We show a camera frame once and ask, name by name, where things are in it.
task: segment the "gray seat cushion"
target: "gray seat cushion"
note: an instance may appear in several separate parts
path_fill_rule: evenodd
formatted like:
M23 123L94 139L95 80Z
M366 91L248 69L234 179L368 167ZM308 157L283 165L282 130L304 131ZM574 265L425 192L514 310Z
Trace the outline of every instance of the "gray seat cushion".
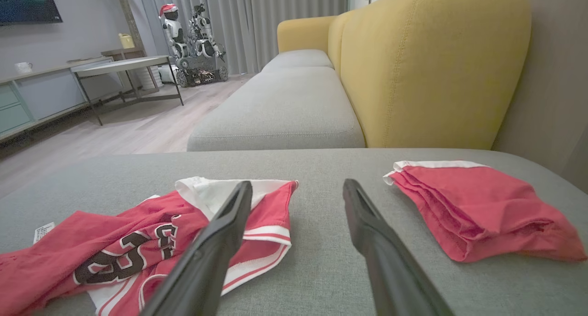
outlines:
M206 115L189 151L365 147L361 127L333 69L259 73Z
M188 176L299 180L290 201L292 249L271 271L220 300L219 314L374 314L365 260L354 249L342 185L355 178L458 316L584 315L588 262L499 255L451 261L408 197L382 175L395 161L462 159L526 180L588 242L588 195L530 161L467 149L309 149L188 152L95 158L0 199L0 253L29 247L35 228L76 210L115 215ZM57 299L48 315L93 315L82 293Z
M333 64L329 57L321 50L296 50L282 52L263 67L263 72L295 67L329 67Z

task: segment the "television screen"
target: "television screen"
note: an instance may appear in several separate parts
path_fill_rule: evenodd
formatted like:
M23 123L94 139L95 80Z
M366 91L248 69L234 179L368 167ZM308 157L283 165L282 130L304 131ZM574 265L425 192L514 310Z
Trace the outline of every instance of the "television screen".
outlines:
M0 0L0 25L58 22L61 16L53 0Z

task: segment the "folded red cloth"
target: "folded red cloth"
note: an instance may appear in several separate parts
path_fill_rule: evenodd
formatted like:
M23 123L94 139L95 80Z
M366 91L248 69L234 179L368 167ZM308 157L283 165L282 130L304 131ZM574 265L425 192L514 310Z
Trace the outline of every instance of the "folded red cloth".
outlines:
M400 161L384 176L418 207L454 261L519 253L559 261L587 259L574 226L527 182L469 161Z

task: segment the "clothing tag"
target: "clothing tag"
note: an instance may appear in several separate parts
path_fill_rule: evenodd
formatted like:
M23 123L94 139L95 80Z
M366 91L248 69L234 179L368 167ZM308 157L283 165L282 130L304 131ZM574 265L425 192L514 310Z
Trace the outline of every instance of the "clothing tag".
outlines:
M45 224L44 226L35 230L35 239L33 239L33 245L43 238L44 235L48 234L49 231L55 228L55 222L51 222L50 224Z

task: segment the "curtain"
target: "curtain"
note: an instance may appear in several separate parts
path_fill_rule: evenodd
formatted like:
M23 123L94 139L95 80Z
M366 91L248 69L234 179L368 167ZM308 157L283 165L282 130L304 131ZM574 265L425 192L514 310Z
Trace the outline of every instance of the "curtain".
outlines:
M258 73L277 55L277 25L287 19L323 17L345 12L347 0L143 0L146 12L158 12L164 4L174 3L179 21L187 28L192 8L204 3L212 23L215 40L225 47L229 73ZM158 54L168 55L161 40L163 29L158 16L148 17Z

